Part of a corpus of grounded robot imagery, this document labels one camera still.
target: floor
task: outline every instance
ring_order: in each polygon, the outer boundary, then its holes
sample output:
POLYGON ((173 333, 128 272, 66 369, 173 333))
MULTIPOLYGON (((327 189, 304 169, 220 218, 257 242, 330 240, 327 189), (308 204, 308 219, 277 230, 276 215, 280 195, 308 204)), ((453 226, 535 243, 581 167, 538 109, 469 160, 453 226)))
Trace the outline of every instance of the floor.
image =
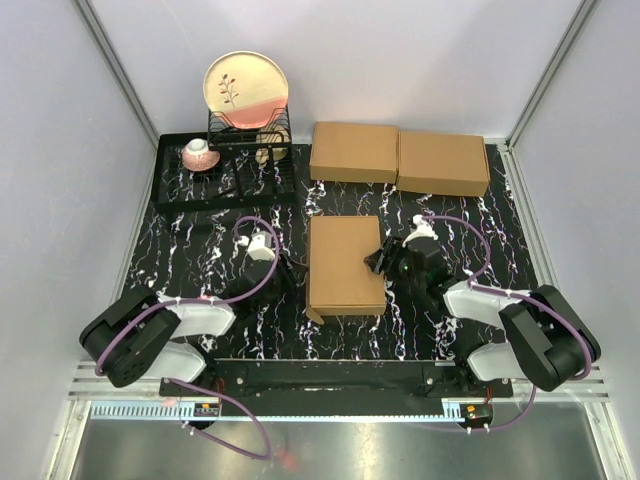
MULTIPOLYGON (((497 407, 497 422, 515 415, 497 407)), ((266 425, 275 456, 250 460, 169 422, 89 422, 73 480, 580 479, 605 475, 577 404, 536 404, 516 427, 488 436, 430 432, 416 424, 266 425)), ((250 423, 208 430, 260 452, 250 423)))
MULTIPOLYGON (((510 288, 535 286, 526 242, 495 145, 487 146, 491 183, 484 198, 400 193, 388 184, 346 184, 309 180, 311 147, 294 148, 298 201, 291 206, 180 214, 167 219, 149 205, 131 262, 127 286, 145 284, 182 297, 219 294, 236 278, 243 254, 234 248, 230 227, 241 215, 271 220, 284 250, 306 260, 307 220, 312 215, 377 215, 387 234, 406 236, 415 214, 447 214, 472 223, 490 241, 491 268, 481 283, 510 288)), ((173 154, 179 155, 179 149, 173 154)), ((250 162, 243 158, 241 162, 250 162)), ((188 172, 175 174, 172 188, 188 197, 197 187, 188 172)), ((458 274, 477 270, 485 252, 457 225, 437 223, 449 266, 458 274)), ((379 317, 330 319, 319 327, 304 316, 304 289, 269 305, 250 322, 219 338, 199 342, 217 358, 426 360, 452 358, 456 345, 501 340, 502 332, 470 320, 434 314, 416 295, 387 289, 389 308, 379 317)))

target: pink and cream plate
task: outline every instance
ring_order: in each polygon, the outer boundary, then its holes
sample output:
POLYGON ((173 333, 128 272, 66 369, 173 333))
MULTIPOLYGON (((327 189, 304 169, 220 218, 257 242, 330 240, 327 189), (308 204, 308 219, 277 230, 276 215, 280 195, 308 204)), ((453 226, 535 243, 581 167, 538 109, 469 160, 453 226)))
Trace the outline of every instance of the pink and cream plate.
POLYGON ((203 90, 209 110, 241 129, 262 128, 275 120, 289 98, 280 67, 255 52, 228 53, 213 62, 203 90))

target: white wall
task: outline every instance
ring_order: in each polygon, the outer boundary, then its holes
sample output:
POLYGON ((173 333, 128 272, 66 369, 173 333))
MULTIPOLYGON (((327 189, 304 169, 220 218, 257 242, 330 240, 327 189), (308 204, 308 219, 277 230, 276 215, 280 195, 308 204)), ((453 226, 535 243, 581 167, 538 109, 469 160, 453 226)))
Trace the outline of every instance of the white wall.
POLYGON ((153 154, 69 0, 3 0, 0 41, 0 476, 33 480, 153 154))
POLYGON ((163 133, 206 129, 202 80, 234 50, 284 70, 317 120, 506 136, 579 0, 92 0, 163 133))
POLYGON ((601 2, 516 146, 560 287, 640 472, 640 3, 601 2))

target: cable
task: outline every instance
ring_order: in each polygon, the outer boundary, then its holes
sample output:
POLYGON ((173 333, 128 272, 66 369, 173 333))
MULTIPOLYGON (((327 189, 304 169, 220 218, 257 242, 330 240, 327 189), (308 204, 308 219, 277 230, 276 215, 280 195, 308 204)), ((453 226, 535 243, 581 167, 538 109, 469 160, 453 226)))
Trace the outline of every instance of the cable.
MULTIPOLYGON (((169 300, 166 302, 160 302, 160 303, 156 303, 155 305, 150 306, 149 308, 147 308, 146 310, 142 311, 138 316, 136 316, 133 320, 131 320, 131 322, 129 322, 121 331, 120 333, 118 333, 118 335, 116 335, 114 337, 114 339, 111 341, 111 343, 109 343, 109 345, 107 345, 107 348, 104 349, 104 351, 102 352, 102 355, 100 355, 100 357, 98 358, 98 361, 96 362, 96 368, 95 368, 95 374, 99 377, 104 376, 104 372, 102 371, 102 367, 104 365, 104 362, 106 361, 106 359, 109 357, 109 355, 111 354, 111 352, 113 351, 113 349, 122 341, 122 339, 124 339, 124 337, 127 336, 127 334, 133 330, 136 325, 138 325, 140 322, 142 322, 145 318, 149 317, 152 313, 160 310, 161 308, 165 308, 165 307, 171 307, 173 305, 178 305, 179 303, 192 303, 192 304, 198 304, 198 305, 211 305, 216 306, 216 305, 228 305, 231 303, 237 303, 237 302, 241 302, 242 300, 245 300, 247 298, 249 298, 250 296, 252 296, 253 294, 255 294, 258 290, 260 290, 273 276, 273 274, 276 271, 276 267, 278 265, 278 258, 280 257, 280 241, 278 240, 278 236, 276 235, 276 231, 273 229, 273 227, 265 222, 264 220, 262 220, 259 217, 256 216, 246 216, 246 217, 242 217, 240 218, 235 225, 233 226, 233 235, 235 239, 238 239, 240 237, 240 235, 238 234, 238 228, 240 227, 241 224, 245 223, 245 222, 256 222, 261 224, 263 227, 265 227, 267 229, 267 231, 271 234, 271 237, 273 238, 273 243, 275 245, 275 258, 273 259, 273 262, 271 263, 271 267, 269 268, 269 271, 267 272, 267 274, 265 275, 265 277, 260 281, 260 283, 258 283, 255 287, 253 287, 251 290, 249 290, 246 293, 243 293, 242 295, 238 295, 237 297, 233 297, 233 298, 227 298, 227 299, 222 299, 222 300, 207 300, 207 299, 203 299, 203 298, 176 298, 174 300, 169 300)), ((271 442, 269 441, 269 437, 267 436, 264 427, 262 426, 262 424, 260 423, 260 421, 255 417, 255 415, 253 415, 253 413, 251 413, 249 411, 249 409, 247 407, 245 407, 244 405, 242 405, 240 402, 238 402, 237 400, 235 400, 232 397, 229 397, 228 395, 225 395, 223 393, 216 393, 216 392, 212 392, 210 390, 205 390, 203 388, 200 387, 196 387, 195 385, 190 385, 186 382, 183 382, 182 380, 178 380, 175 378, 170 378, 169 379, 171 382, 175 383, 176 385, 180 385, 181 387, 196 391, 196 392, 200 392, 200 393, 204 393, 206 395, 210 395, 212 397, 217 397, 220 398, 222 400, 225 400, 229 403, 234 404, 236 407, 238 407, 240 410, 242 410, 244 413, 246 413, 249 418, 251 418, 251 420, 253 421, 253 423, 255 423, 256 428, 258 429, 258 431, 260 432, 260 434, 262 435, 264 442, 265 442, 265 446, 266 446, 266 450, 267 453, 264 455, 260 455, 257 453, 253 453, 253 452, 249 452, 247 450, 243 450, 240 447, 236 447, 235 445, 232 445, 230 443, 225 442, 224 440, 221 440, 217 437, 214 437, 213 435, 210 435, 208 433, 202 432, 197 430, 197 433, 199 435, 202 435, 206 438, 208 438, 209 440, 212 440, 220 445, 223 445, 231 450, 233 450, 234 452, 237 452, 241 455, 246 455, 247 457, 250 458, 254 458, 254 459, 259 459, 259 460, 268 460, 269 458, 271 458, 271 442)))
MULTIPOLYGON (((468 228, 469 230, 471 230, 471 232, 473 232, 475 234, 475 236, 478 237, 478 239, 482 243, 482 246, 484 247, 485 252, 486 252, 486 258, 485 258, 484 265, 482 265, 480 270, 478 270, 477 272, 473 273, 469 277, 469 279, 467 280, 469 288, 472 289, 472 290, 477 290, 478 292, 484 292, 484 293, 488 293, 488 294, 491 294, 491 295, 496 295, 496 296, 499 296, 499 297, 517 298, 518 300, 523 300, 525 302, 528 302, 528 303, 534 305, 535 307, 539 308, 543 312, 549 314, 554 320, 556 320, 558 323, 560 323, 560 325, 562 325, 564 328, 566 328, 567 331, 573 336, 573 338, 576 339, 576 341, 580 345, 580 349, 582 350, 582 354, 584 355, 584 369, 582 370, 582 372, 580 374, 578 374, 575 377, 573 377, 573 379, 574 380, 582 380, 583 378, 586 378, 589 375, 589 373, 591 373, 591 367, 592 367, 591 353, 589 352, 589 347, 587 346, 587 343, 584 341, 584 339, 580 335, 580 332, 578 332, 578 330, 576 330, 573 327, 573 325, 571 325, 559 313, 557 313, 555 310, 549 308, 544 303, 539 302, 538 300, 536 300, 534 298, 531 298, 531 297, 529 297, 527 295, 522 295, 520 293, 512 292, 510 290, 503 290, 503 289, 500 289, 500 288, 486 287, 484 285, 478 285, 478 283, 476 281, 477 278, 480 275, 482 275, 484 272, 486 272, 487 269, 489 268, 489 265, 491 265, 491 247, 489 246, 489 242, 487 242, 487 240, 478 231, 478 229, 476 229, 476 227, 471 225, 469 222, 467 222, 465 220, 462 220, 461 218, 451 217, 449 215, 424 215, 422 217, 422 219, 425 220, 425 221, 429 221, 429 220, 444 220, 444 221, 455 222, 455 223, 459 223, 459 224, 465 226, 466 228, 468 228)), ((536 398, 536 393, 537 393, 537 388, 536 388, 535 385, 533 385, 533 388, 531 390, 531 396, 529 397, 529 401, 527 402, 527 405, 524 407, 524 409, 516 417, 514 417, 513 419, 511 419, 507 423, 504 423, 502 425, 498 425, 496 427, 491 427, 491 430, 494 430, 494 431, 505 430, 505 429, 515 425, 520 420, 522 420, 529 413, 529 411, 531 411, 531 407, 533 406, 533 402, 534 402, 534 400, 536 398)), ((428 427, 428 428, 431 429, 431 430, 438 430, 438 431, 447 431, 447 432, 451 431, 451 430, 445 430, 445 429, 441 429, 441 428, 437 428, 437 427, 428 427)))

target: dish rack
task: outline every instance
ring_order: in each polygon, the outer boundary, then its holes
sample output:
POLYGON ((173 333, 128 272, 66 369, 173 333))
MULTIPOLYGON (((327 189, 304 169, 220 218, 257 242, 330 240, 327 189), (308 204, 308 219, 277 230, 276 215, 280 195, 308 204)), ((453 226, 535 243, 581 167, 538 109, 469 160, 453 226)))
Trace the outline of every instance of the dish rack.
POLYGON ((251 130, 209 111, 207 132, 160 136, 151 202, 164 214, 295 203, 292 150, 288 107, 275 109, 265 127, 251 130), (191 172, 182 165, 182 149, 194 138, 220 152, 212 169, 191 172), (286 155, 275 161, 280 149, 286 155), (259 164, 256 155, 266 161, 259 164))

